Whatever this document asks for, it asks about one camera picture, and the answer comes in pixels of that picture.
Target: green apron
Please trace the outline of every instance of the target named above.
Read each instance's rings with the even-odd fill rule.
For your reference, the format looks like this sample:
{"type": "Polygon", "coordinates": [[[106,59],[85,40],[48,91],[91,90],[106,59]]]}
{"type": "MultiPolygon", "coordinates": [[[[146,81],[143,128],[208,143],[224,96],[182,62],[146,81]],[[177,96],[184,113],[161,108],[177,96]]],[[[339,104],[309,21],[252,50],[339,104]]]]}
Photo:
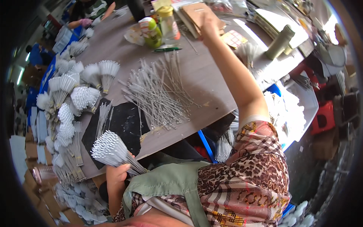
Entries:
{"type": "Polygon", "coordinates": [[[200,203],[197,187],[198,169],[207,165],[209,163],[203,161],[172,163],[133,177],[122,198],[125,217],[130,217],[132,192],[144,196],[183,195],[194,226],[210,226],[200,203]]]}
{"type": "Polygon", "coordinates": [[[86,18],[94,20],[106,12],[108,6],[103,0],[97,0],[93,5],[84,9],[86,18]]]}

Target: green pen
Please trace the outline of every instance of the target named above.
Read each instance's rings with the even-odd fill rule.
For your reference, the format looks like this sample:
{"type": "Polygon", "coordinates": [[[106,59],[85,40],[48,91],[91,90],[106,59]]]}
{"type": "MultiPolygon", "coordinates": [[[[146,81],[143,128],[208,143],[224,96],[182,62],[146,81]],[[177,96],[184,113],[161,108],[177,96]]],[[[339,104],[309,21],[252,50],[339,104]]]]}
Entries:
{"type": "Polygon", "coordinates": [[[167,52],[167,51],[173,51],[173,50],[181,50],[181,47],[169,47],[169,48],[160,48],[160,49],[155,49],[152,52],[167,52]]]}

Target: woman's hand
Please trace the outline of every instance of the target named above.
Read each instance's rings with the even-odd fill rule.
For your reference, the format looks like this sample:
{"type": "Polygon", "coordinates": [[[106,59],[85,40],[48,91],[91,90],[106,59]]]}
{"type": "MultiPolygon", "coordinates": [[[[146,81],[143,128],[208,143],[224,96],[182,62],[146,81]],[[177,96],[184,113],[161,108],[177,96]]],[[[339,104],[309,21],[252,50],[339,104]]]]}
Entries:
{"type": "Polygon", "coordinates": [[[92,21],[93,20],[91,20],[89,18],[83,18],[83,19],[79,20],[79,23],[80,23],[80,25],[82,25],[82,27],[88,27],[92,24],[92,21]]]}
{"type": "Polygon", "coordinates": [[[216,40],[220,39],[217,23],[213,21],[206,13],[202,15],[203,25],[200,28],[201,36],[199,40],[203,41],[208,48],[213,47],[216,40]]]}
{"type": "Polygon", "coordinates": [[[126,171],[130,167],[130,164],[123,164],[119,167],[106,166],[106,181],[108,191],[119,191],[124,187],[124,181],[127,177],[126,171]]]}

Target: yellow bottle cap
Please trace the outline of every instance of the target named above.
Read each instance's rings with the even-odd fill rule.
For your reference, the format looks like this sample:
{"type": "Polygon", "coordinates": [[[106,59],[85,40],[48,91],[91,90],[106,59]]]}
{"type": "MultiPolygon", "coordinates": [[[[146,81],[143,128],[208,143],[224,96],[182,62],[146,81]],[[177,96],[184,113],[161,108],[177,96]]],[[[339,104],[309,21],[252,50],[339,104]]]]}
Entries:
{"type": "Polygon", "coordinates": [[[173,15],[173,7],[162,6],[158,9],[158,14],[160,17],[169,17],[173,15]]]}

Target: person in blue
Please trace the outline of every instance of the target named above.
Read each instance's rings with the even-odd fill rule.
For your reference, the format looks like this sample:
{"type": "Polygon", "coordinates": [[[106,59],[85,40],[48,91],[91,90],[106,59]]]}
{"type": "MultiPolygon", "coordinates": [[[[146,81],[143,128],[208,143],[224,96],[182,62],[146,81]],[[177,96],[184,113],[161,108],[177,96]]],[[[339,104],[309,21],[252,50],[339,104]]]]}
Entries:
{"type": "Polygon", "coordinates": [[[50,65],[54,57],[53,54],[51,54],[38,43],[34,44],[33,46],[28,45],[25,50],[27,53],[30,53],[30,64],[32,64],[38,70],[40,69],[41,65],[50,65]]]}

